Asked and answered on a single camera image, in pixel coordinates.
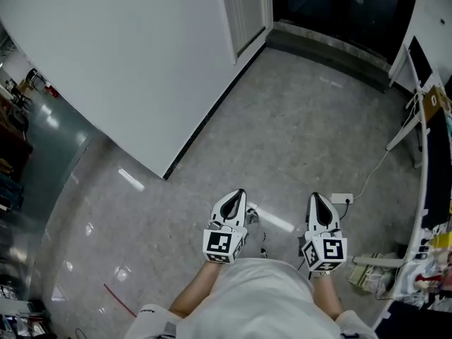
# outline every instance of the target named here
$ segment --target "wall outlet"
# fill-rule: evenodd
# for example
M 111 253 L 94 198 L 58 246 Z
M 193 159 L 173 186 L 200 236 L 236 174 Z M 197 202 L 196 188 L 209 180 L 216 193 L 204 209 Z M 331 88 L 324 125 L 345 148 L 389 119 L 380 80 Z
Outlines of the wall outlet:
M 331 203 L 343 203 L 347 204 L 346 200 L 349 200 L 349 205 L 353 203 L 353 194 L 331 194 Z

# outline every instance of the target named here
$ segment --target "cardboard box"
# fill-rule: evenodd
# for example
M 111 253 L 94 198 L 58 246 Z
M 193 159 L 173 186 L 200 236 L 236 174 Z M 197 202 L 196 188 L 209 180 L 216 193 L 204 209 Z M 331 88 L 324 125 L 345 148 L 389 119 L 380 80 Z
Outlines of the cardboard box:
M 440 108 L 445 112 L 451 111 L 448 98 L 440 88 L 434 85 L 424 97 L 425 121 L 428 122 Z

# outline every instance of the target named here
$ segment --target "black cable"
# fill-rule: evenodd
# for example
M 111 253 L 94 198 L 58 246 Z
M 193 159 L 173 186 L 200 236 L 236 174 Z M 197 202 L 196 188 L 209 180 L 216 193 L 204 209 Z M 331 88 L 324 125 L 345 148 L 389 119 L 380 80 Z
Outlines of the black cable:
M 403 265 L 400 265 L 400 266 L 397 268 L 397 271 L 395 272 L 395 275 L 394 275 L 394 281 L 397 280 L 397 274 L 398 274 L 398 271 L 399 271 L 403 266 L 405 266 L 407 263 L 413 261 L 414 259 L 415 259 L 415 258 L 412 258 L 411 260 L 407 261 L 406 263 L 404 263 Z M 379 302 L 384 302 L 384 301 L 386 301 L 386 300 L 393 300 L 393 301 L 396 300 L 396 299 L 394 299 L 393 297 L 388 297 L 388 298 L 386 298 L 386 299 L 382 299 L 382 298 L 379 299 L 378 297 L 376 297 L 376 293 L 379 291 L 379 287 L 380 287 L 380 279 L 381 279 L 381 277 L 382 277 L 384 274 L 389 273 L 389 271 L 391 271 L 391 270 L 394 270 L 394 269 L 392 268 L 392 269 L 390 269 L 390 270 L 386 270 L 386 271 L 382 272 L 381 275 L 380 275 L 380 277 L 379 277 L 379 283 L 376 285 L 376 290 L 375 290 L 375 300 L 378 300 Z
M 304 264 L 305 261 L 306 261 L 306 259 L 304 258 L 304 259 L 303 259 L 303 262 L 298 266 L 298 271 L 299 271 L 300 268 L 302 268 L 302 266 L 303 266 L 303 264 Z
M 339 219 L 339 221 L 341 221 L 344 217 L 345 217 L 345 215 L 347 215 L 347 211 L 348 211 L 348 205 L 350 205 L 350 201 L 347 199 L 347 207 L 345 208 L 345 212 L 344 212 L 344 214 L 342 215 L 342 217 Z
M 76 333 L 76 337 L 77 337 L 78 339 L 80 339 L 80 337 L 78 336 L 77 331 L 80 331 L 80 332 L 83 334 L 83 336 L 85 337 L 85 339 L 88 339 L 88 338 L 86 337 L 85 333 L 84 333 L 80 328 L 77 328 L 76 331 L 75 331 L 75 333 Z

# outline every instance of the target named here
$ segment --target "black glass door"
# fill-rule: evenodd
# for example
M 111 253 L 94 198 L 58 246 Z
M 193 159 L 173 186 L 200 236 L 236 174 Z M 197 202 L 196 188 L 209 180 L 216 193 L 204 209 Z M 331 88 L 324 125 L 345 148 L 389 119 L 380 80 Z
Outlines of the black glass door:
M 275 20 L 356 45 L 392 64 L 415 0 L 273 0 Z

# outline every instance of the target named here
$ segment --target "gray floor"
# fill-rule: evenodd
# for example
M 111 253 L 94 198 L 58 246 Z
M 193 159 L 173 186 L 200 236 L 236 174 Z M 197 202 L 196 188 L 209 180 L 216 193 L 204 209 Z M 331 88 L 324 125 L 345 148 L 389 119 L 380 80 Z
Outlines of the gray floor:
M 167 182 L 108 138 L 95 139 L 56 203 L 32 280 L 57 333 L 73 336 L 79 327 L 88 338 L 123 338 L 133 318 L 103 284 L 134 312 L 167 307 L 201 266 L 212 205 L 239 187 L 296 227 L 289 233 L 262 222 L 269 257 L 297 267 L 310 193 L 357 195 L 400 129 L 404 103 L 397 90 L 384 95 L 265 49 Z M 408 241 L 419 178 L 411 149 L 399 145 L 342 221 L 349 254 L 388 253 Z M 335 274 L 343 304 L 372 323 L 384 302 L 351 286 L 349 271 Z
M 97 129 L 61 97 L 55 99 L 36 82 L 30 94 L 27 140 L 33 151 L 22 172 L 23 205 L 2 213 L 2 234 L 11 236 L 7 264 L 0 272 L 18 278 L 19 294 L 28 297 L 35 257 L 47 221 L 81 153 Z

